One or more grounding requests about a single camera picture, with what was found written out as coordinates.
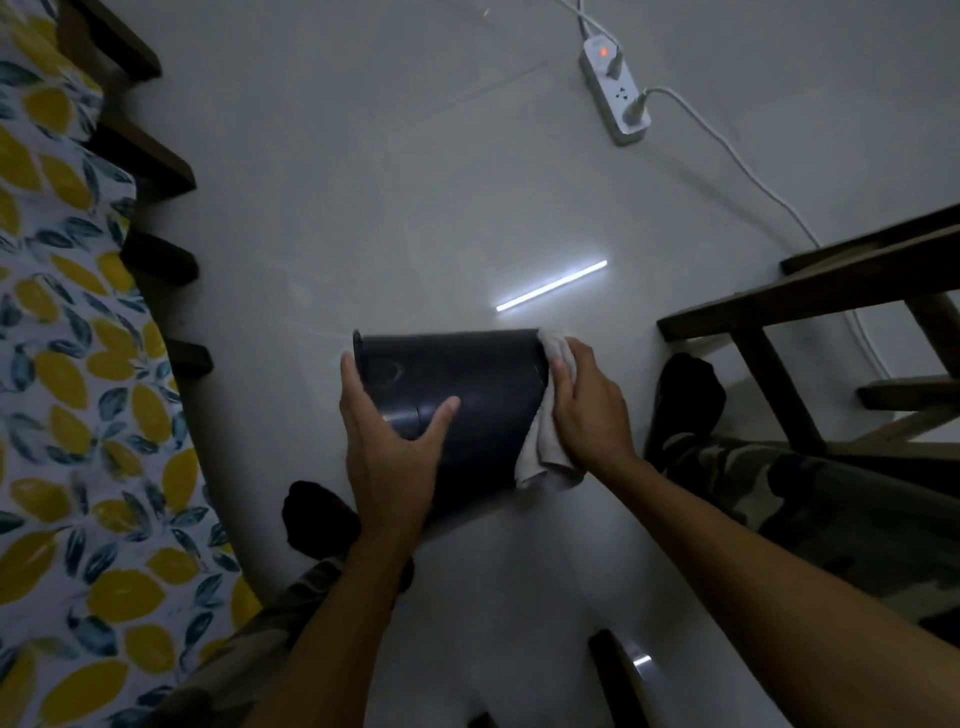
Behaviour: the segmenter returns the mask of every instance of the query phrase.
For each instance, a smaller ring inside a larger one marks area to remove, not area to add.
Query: white power strip
[[[630,118],[628,109],[636,102],[640,89],[627,62],[622,56],[618,59],[617,53],[619,48],[608,37],[589,37],[580,54],[580,70],[613,142],[625,146],[643,138],[650,126],[650,113],[644,109],[639,118]]]

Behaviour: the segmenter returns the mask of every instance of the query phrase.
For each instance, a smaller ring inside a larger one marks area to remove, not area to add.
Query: forearm
[[[347,728],[363,724],[376,651],[390,621],[403,549],[361,538],[271,692],[244,728]]]
[[[798,726],[958,725],[960,651],[630,460],[602,478]]]

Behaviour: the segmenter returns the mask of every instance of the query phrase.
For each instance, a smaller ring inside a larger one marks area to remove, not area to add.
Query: black sock
[[[319,483],[298,480],[283,501],[287,543],[312,559],[339,556],[360,537],[360,519],[340,498]],[[414,579],[414,562],[408,559],[400,576],[400,591]]]
[[[682,432],[707,437],[716,427],[727,403],[727,393],[713,366],[688,353],[670,357],[657,382],[654,417],[650,424],[644,457],[662,471],[663,446]]]

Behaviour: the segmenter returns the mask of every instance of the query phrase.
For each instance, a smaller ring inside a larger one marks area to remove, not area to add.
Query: white tile floor
[[[803,235],[671,102],[608,140],[549,0],[109,0],[165,74],[130,99],[199,189],[154,210],[200,281],[158,312],[216,372],[186,393],[204,468],[258,590],[309,565],[285,543],[297,478],[348,492],[335,362],[367,333],[549,326],[593,344],[637,439],[659,316],[772,280]],[[960,15],[948,0],[588,0],[642,84],[671,84],[827,240],[960,199]],[[606,258],[594,276],[493,306]],[[900,305],[865,313],[898,375],[936,371]],[[772,337],[826,435],[882,420],[842,319]],[[732,347],[710,356],[727,431],[775,436]],[[423,546],[369,724],[609,724],[587,636],[654,656],[667,726],[784,725],[681,577],[596,482]]]

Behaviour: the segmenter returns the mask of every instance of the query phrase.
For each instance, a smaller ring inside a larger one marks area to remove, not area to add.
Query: person's left hand
[[[460,400],[451,397],[441,404],[422,437],[410,442],[376,411],[349,353],[340,360],[340,376],[347,476],[360,516],[360,538],[409,553],[430,510],[444,438]]]

